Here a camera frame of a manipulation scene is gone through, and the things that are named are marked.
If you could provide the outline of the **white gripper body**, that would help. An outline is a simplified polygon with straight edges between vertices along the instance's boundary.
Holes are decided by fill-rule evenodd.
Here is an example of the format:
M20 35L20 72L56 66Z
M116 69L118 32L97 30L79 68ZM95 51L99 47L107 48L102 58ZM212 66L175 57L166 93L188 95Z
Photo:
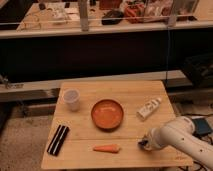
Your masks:
M145 149L148 151L152 150L159 150L160 145L157 142L157 129L151 129L146 135L145 139L148 141L148 143L145 145Z

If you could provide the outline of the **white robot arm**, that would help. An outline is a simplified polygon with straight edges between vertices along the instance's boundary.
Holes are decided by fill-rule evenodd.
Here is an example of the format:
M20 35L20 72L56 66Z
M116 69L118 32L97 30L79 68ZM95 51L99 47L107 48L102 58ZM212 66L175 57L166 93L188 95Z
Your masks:
M188 117L177 117L163 126L152 128L143 137L145 150L172 146L213 170L213 146L193 136L195 124Z

